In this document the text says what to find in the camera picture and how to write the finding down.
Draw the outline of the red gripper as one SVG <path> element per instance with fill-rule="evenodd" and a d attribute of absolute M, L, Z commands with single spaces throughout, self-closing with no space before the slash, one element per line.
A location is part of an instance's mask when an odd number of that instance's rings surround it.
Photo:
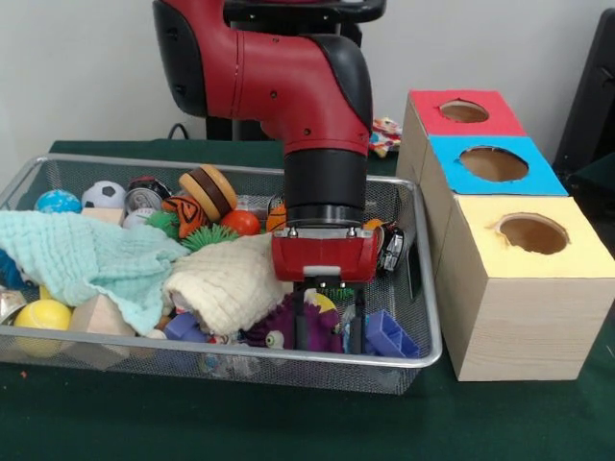
<path fill-rule="evenodd" d="M 379 239 L 372 230 L 329 228 L 277 230 L 272 234 L 273 266 L 278 279 L 293 281 L 295 349 L 308 348 L 304 310 L 309 278 L 337 278 L 344 283 L 365 283 L 376 273 Z M 355 314 L 350 323 L 350 350 L 364 353 L 364 285 L 355 287 Z"/>

